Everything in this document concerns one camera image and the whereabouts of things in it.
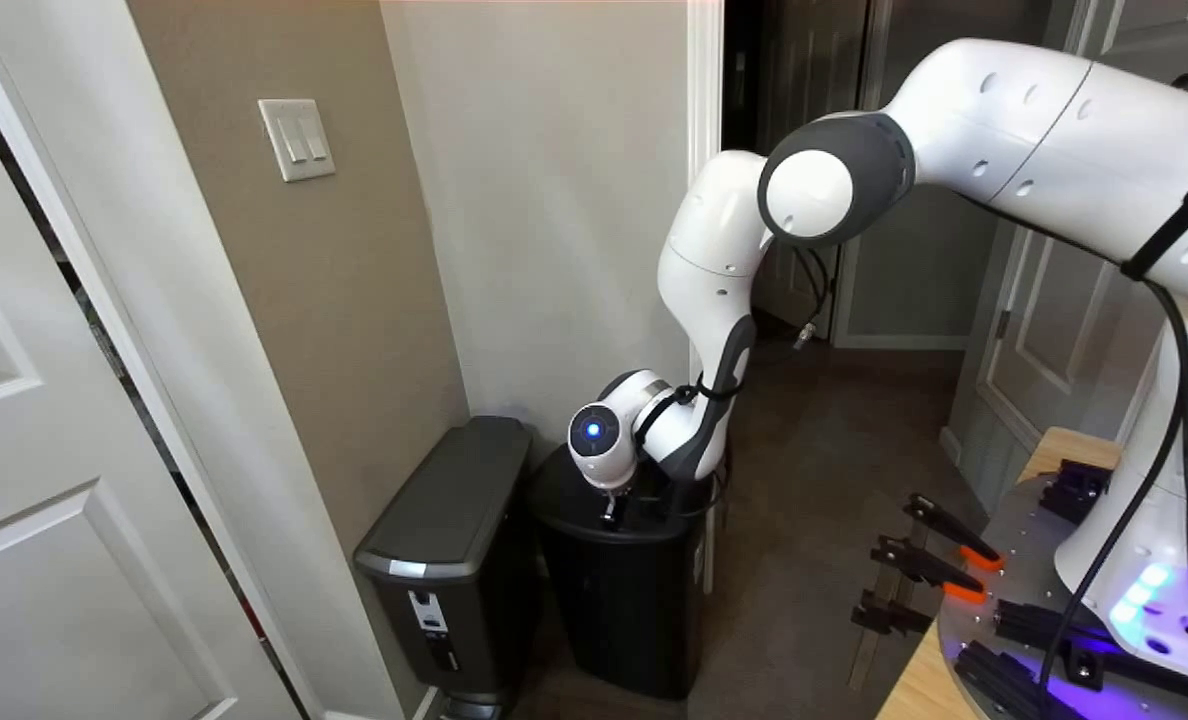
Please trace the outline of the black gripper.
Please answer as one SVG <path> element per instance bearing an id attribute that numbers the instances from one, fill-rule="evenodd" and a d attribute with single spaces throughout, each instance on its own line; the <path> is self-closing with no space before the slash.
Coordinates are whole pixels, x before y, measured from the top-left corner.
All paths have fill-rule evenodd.
<path id="1" fill-rule="evenodd" d="M 635 484 L 623 484 L 618 492 L 609 492 L 594 522 L 602 527 L 671 524 L 671 522 L 703 517 L 708 509 L 712 509 L 708 481 L 644 478 Z"/>

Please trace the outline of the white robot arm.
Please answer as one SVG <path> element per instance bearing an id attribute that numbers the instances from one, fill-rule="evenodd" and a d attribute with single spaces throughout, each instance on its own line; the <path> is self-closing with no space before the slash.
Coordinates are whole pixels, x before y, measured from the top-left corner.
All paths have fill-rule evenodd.
<path id="1" fill-rule="evenodd" d="M 1178 300 L 1125 460 L 1057 547 L 1057 577 L 1138 660 L 1188 678 L 1188 92 L 1083 55 L 947 42 L 877 113 L 800 126 L 770 154 L 721 154 L 686 189 L 657 269 L 700 358 L 667 385 L 617 377 L 569 421 L 569 455 L 602 497 L 641 466 L 703 481 L 752 358 L 763 248 L 838 246 L 912 189 L 950 189 Z"/>

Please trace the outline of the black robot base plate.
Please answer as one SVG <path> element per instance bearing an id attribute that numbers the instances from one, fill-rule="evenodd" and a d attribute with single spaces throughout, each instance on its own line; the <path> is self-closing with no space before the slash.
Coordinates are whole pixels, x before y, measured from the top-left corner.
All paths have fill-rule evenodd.
<path id="1" fill-rule="evenodd" d="M 1021 481 L 983 527 L 1003 568 L 986 606 L 940 607 L 940 650 L 986 720 L 1188 720 L 1188 607 L 1168 558 L 1131 568 L 1100 613 L 1060 623 L 1060 542 L 1105 497 L 1108 468 L 1060 460 Z"/>

